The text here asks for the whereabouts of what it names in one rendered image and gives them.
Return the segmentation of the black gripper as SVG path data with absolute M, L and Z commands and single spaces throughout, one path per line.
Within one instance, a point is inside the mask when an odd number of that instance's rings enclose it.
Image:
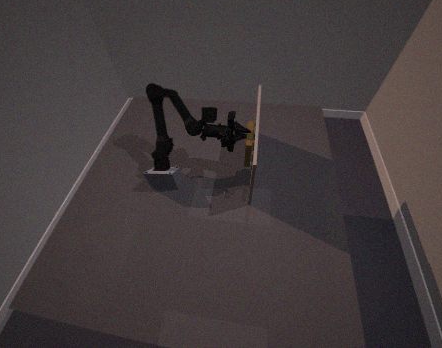
M 217 140 L 219 140 L 219 131 L 218 130 L 229 129 L 229 131 L 227 133 L 228 137 L 229 137 L 229 147 L 227 147 L 227 150 L 229 152 L 233 152 L 234 144 L 237 141 L 247 138 L 247 134 L 244 134 L 244 133 L 251 133 L 251 130 L 243 127 L 237 121 L 234 122 L 234 118 L 235 118 L 235 111 L 230 111 L 228 114 L 228 118 L 227 118 L 227 125 L 228 126 L 221 125 L 221 123 L 219 123 L 218 125 L 215 126 L 215 138 L 217 138 Z M 233 135 L 233 131 L 234 131 L 234 135 Z

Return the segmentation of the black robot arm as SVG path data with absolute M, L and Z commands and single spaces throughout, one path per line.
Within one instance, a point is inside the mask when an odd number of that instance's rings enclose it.
M 176 90 L 163 89 L 161 86 L 151 83 L 146 87 L 146 93 L 148 99 L 153 105 L 152 110 L 157 133 L 156 149 L 151 153 L 151 156 L 154 159 L 153 171 L 167 171 L 170 169 L 170 160 L 168 160 L 167 156 L 169 156 L 174 146 L 173 139 L 169 138 L 167 135 L 162 107 L 163 96 L 168 97 L 171 100 L 183 119 L 187 133 L 190 136 L 197 136 L 202 132 L 200 138 L 203 141 L 206 140 L 206 137 L 215 137 L 216 125 L 207 123 L 214 123 L 214 121 L 216 121 L 216 107 L 202 107 L 202 120 L 197 121 L 192 117 Z M 202 129 L 203 126 L 204 129 Z M 218 131 L 221 146 L 229 147 L 229 137 L 227 134 L 229 129 L 221 129 Z

